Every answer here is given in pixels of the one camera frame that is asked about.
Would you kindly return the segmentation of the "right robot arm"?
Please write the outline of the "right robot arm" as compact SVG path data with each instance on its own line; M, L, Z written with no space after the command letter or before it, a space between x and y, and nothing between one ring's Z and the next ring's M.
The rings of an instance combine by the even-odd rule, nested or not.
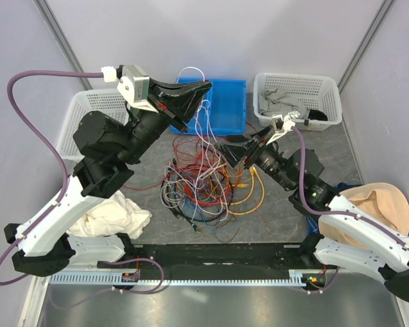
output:
M314 268L319 263L349 268L381 282L390 293L409 302L409 236L378 221L353 204L320 175L324 166L304 139L301 148L289 158L278 151L277 141L295 127L299 112L272 116L272 124L248 136L229 136L213 143L214 149L231 167L259 167L286 191L294 208L337 228L362 244L347 245L324 232L307 236L298 252L300 263Z

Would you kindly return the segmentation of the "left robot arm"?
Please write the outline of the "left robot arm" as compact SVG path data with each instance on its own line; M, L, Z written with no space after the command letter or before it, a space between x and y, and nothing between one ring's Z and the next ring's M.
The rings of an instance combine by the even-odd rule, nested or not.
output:
M125 100L128 122L100 111L82 118L74 133L82 159L65 175L58 196L37 217L5 227L7 242L16 248L14 270L47 277L71 266L133 265L136 252L125 233L72 236L68 230L130 179L131 166L168 127L185 131L211 87L208 80L170 84L146 76L120 77L117 88Z

